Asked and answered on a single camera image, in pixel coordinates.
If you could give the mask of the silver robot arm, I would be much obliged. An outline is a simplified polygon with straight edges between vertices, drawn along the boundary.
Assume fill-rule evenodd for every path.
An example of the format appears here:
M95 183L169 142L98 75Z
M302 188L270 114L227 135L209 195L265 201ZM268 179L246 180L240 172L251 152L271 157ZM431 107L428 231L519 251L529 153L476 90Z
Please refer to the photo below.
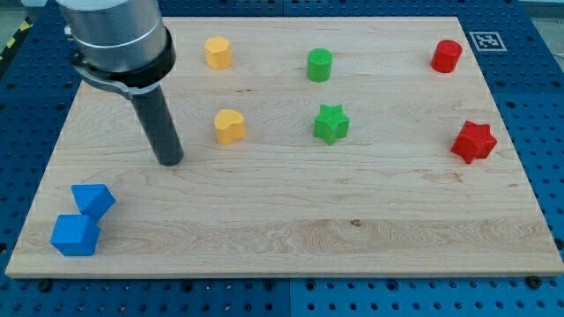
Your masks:
M57 0L78 51L78 74L131 100L160 86L175 63L171 33L156 0Z

